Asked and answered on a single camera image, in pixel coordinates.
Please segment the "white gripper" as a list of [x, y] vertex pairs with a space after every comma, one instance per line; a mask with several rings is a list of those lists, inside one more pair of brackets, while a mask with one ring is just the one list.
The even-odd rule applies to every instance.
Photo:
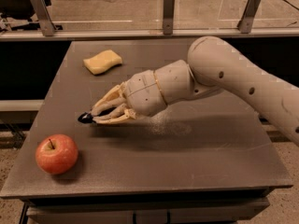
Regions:
[[[127, 108], [126, 101], [132, 109]], [[125, 83], [113, 87], [96, 102], [91, 114], [103, 116], [94, 117], [94, 122], [112, 125], [136, 119], [136, 113], [152, 117], [166, 108], [167, 104], [158, 88], [154, 72], [147, 70], [134, 74]]]

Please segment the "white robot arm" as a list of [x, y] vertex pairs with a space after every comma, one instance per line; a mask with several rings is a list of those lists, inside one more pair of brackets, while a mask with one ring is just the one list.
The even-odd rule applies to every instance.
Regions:
[[215, 36], [195, 40], [186, 61], [133, 75], [90, 111], [92, 121], [115, 124], [152, 117], [169, 105], [227, 90], [299, 145], [299, 88], [252, 63]]

